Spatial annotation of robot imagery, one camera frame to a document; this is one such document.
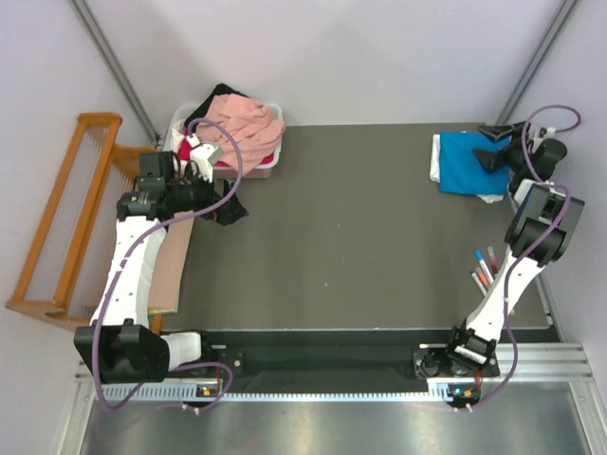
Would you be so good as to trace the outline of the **black t shirt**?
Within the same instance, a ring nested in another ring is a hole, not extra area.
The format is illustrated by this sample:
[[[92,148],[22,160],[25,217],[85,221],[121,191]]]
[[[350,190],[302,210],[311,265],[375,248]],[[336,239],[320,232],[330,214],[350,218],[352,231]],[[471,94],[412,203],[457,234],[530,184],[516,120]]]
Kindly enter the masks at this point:
[[[213,90],[211,91],[211,93],[204,99],[204,101],[198,106],[198,108],[196,109],[196,112],[194,114],[194,116],[196,118],[198,117],[205,117],[207,115],[207,113],[209,112],[209,109],[211,107],[211,104],[214,100],[215,97],[218,96],[223,96],[223,95],[231,95],[231,94],[235,94],[235,95],[239,95],[239,96],[243,96],[243,93],[233,89],[232,87],[230,87],[229,85],[225,84],[225,83],[218,83]]]

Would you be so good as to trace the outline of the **pink cardboard sheet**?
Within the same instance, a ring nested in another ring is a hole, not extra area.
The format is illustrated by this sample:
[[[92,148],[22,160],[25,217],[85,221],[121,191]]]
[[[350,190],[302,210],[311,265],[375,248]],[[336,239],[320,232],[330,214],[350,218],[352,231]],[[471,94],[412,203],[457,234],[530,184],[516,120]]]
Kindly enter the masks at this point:
[[[193,230],[193,219],[169,226],[156,256],[148,299],[150,314],[164,315],[178,311],[181,276]]]

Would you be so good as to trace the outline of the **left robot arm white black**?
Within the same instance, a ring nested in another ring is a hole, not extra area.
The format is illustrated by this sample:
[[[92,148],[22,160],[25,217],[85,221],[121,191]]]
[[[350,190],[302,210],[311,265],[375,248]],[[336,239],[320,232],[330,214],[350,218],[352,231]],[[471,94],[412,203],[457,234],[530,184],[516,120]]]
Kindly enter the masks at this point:
[[[174,152],[143,153],[132,189],[117,203],[116,245],[100,304],[75,347],[103,384],[160,382],[179,366],[194,375],[214,367],[203,333],[157,335],[148,307],[156,258],[170,227],[195,216],[228,225],[246,215],[231,184],[214,188],[215,143],[194,147],[184,161]]]

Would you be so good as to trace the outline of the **blue t shirt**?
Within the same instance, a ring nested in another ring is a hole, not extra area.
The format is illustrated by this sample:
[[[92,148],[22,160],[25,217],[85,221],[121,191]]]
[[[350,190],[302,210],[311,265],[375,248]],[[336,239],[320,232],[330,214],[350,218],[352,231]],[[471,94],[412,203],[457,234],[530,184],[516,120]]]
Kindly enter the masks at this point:
[[[510,143],[509,138],[493,143],[481,133],[443,131],[439,139],[439,189],[442,192],[483,196],[506,194],[509,170],[502,168],[487,173],[473,151],[479,149],[496,155]]]

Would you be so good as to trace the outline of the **red t shirt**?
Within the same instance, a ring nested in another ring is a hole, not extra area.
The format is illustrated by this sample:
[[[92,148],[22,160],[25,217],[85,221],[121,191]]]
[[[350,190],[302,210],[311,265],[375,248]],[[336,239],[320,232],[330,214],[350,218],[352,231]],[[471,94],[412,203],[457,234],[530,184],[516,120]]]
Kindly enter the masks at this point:
[[[195,162],[200,168],[213,167],[224,156],[223,149],[214,142],[200,142],[193,146],[184,140],[178,152],[182,160]]]

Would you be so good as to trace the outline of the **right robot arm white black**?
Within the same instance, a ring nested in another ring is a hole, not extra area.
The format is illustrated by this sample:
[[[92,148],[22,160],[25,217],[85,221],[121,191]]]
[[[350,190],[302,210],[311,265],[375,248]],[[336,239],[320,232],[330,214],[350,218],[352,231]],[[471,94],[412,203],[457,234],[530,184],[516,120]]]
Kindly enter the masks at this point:
[[[506,255],[489,289],[461,326],[452,329],[442,353],[445,368],[455,375],[494,370],[495,351],[503,331],[510,332],[509,315],[525,289],[569,247],[585,202],[550,180],[567,155],[554,129],[529,134],[530,125],[519,122],[482,126],[479,132],[492,142],[510,138],[496,153],[475,149],[484,171],[511,170],[508,193],[517,211],[506,236]]]

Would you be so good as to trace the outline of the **markers on table edge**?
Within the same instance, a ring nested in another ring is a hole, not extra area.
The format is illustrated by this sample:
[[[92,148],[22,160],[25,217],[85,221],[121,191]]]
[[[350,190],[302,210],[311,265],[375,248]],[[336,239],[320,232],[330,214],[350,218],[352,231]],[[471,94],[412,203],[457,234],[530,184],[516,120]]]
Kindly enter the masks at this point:
[[[474,252],[478,266],[470,272],[470,276],[479,288],[480,292],[486,296],[494,284],[494,275],[489,263],[483,253],[477,249]]]

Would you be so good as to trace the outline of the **pink t shirt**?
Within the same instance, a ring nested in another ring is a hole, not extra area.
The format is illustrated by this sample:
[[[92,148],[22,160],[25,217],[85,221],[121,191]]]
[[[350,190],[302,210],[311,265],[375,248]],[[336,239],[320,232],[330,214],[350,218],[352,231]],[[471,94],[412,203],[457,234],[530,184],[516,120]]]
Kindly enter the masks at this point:
[[[215,97],[206,118],[220,124],[238,144],[243,174],[274,152],[285,131],[285,122],[268,106],[235,94]]]

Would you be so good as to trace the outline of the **wooden drying rack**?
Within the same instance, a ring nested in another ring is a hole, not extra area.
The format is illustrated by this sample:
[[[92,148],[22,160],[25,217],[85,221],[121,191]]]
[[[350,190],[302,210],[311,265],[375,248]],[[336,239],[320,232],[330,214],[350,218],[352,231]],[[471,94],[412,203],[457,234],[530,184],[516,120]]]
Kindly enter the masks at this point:
[[[101,300],[116,240],[116,204],[138,174],[141,147],[119,145],[122,118],[82,113],[8,309],[74,331]]]

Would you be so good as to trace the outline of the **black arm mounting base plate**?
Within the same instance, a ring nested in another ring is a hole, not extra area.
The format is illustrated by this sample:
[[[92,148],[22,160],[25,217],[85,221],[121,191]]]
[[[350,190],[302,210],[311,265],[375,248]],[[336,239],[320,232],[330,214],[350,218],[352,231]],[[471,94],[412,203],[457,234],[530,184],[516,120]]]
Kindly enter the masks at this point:
[[[430,378],[497,374],[497,342],[450,330],[209,331],[202,356],[239,374],[264,371],[381,371]]]

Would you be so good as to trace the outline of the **folded white t shirts stack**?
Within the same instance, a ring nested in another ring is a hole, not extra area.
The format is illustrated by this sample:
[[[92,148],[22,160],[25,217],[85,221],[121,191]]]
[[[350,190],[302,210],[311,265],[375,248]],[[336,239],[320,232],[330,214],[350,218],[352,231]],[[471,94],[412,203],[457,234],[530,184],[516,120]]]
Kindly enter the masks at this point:
[[[440,135],[435,134],[432,136],[432,151],[429,178],[432,182],[437,184],[440,183],[440,148]],[[477,194],[477,197],[487,204],[497,203],[504,199],[504,197],[500,194]]]

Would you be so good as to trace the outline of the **white plastic laundry bin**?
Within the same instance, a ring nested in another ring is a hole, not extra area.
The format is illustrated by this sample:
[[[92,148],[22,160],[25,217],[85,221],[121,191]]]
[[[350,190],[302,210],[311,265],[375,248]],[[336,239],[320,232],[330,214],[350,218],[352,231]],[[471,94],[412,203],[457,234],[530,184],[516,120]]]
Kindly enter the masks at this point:
[[[172,138],[172,126],[178,122],[179,120],[185,119],[189,114],[191,114],[195,108],[198,106],[196,102],[187,102],[181,104],[176,108],[172,119],[167,128],[167,132],[164,139],[163,151],[170,151],[172,148],[171,138]],[[268,108],[273,112],[274,117],[280,120],[284,119],[283,109],[282,107],[273,102],[267,102]],[[273,168],[278,164],[280,154],[282,150],[282,141],[279,141],[277,147],[274,150],[272,155],[267,156],[262,163],[260,163],[257,167],[255,167],[250,172],[246,173],[244,177],[246,179],[263,179],[269,178],[272,174]],[[227,178],[227,179],[235,179],[237,176],[237,171],[229,166],[226,166],[222,163],[217,163],[213,167],[213,176],[215,178]]]

